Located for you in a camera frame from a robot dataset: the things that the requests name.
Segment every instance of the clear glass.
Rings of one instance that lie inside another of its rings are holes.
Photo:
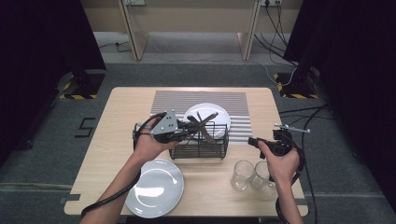
[[[254,176],[254,166],[249,161],[238,161],[233,168],[231,186],[236,190],[248,187],[250,179]]]
[[[264,185],[269,183],[270,173],[268,172],[267,161],[257,162],[255,168],[255,175],[250,181],[250,186],[253,189],[263,189]]]

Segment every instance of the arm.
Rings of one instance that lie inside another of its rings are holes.
[[[289,223],[303,223],[291,190],[291,180],[300,163],[297,150],[294,148],[287,155],[277,157],[262,141],[259,142],[259,148],[267,158],[268,171],[276,182],[276,191],[283,216]]]
[[[149,133],[149,130],[143,130],[142,133]],[[124,189],[131,184],[142,166],[147,161],[152,161],[157,158],[163,151],[174,148],[178,142],[170,142],[168,144],[161,144],[157,142],[150,134],[140,135],[134,153],[125,162],[119,173],[108,186],[103,195],[98,201],[108,198],[113,194]],[[91,212],[87,213],[80,223],[117,223],[120,216],[120,211],[125,203],[127,194],[120,196],[111,203],[104,204]]]

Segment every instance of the grey carpet floor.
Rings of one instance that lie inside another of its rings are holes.
[[[37,129],[33,148],[14,151],[0,169],[0,223],[78,223],[79,217],[64,213],[64,198],[73,185],[90,137],[78,129],[96,127],[106,100],[115,87],[266,87],[273,91],[279,112],[320,106],[323,99],[289,99],[279,95],[276,84],[259,64],[107,64],[106,76],[94,100],[60,100]],[[292,72],[287,66],[267,66],[271,77],[277,72]],[[70,78],[65,75],[59,88]],[[314,110],[280,114],[284,124],[303,128]],[[368,168],[354,157],[330,108],[321,110],[309,122],[312,131],[305,135],[304,149],[311,183],[316,195],[318,223],[396,223],[396,216],[375,183]],[[301,144],[301,135],[293,133]],[[314,223],[315,209],[307,174],[301,182],[310,209],[305,223]],[[6,183],[19,185],[6,186]],[[41,186],[23,185],[38,183]],[[226,219],[227,223],[240,223]],[[216,223],[219,219],[196,219],[186,223]],[[136,219],[135,223],[145,223]]]

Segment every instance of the electrical outlet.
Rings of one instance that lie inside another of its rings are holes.
[[[270,4],[268,7],[276,7],[276,6],[282,6],[283,0],[269,0]],[[262,0],[262,7],[265,7],[265,0]]]
[[[126,6],[144,6],[145,4],[145,0],[125,0]]]

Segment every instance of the black curtain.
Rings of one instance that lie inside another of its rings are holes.
[[[0,32],[2,165],[39,125],[60,77],[106,67],[78,0],[1,1]]]
[[[396,211],[396,3],[329,2],[304,1],[285,58],[319,70],[352,149]]]

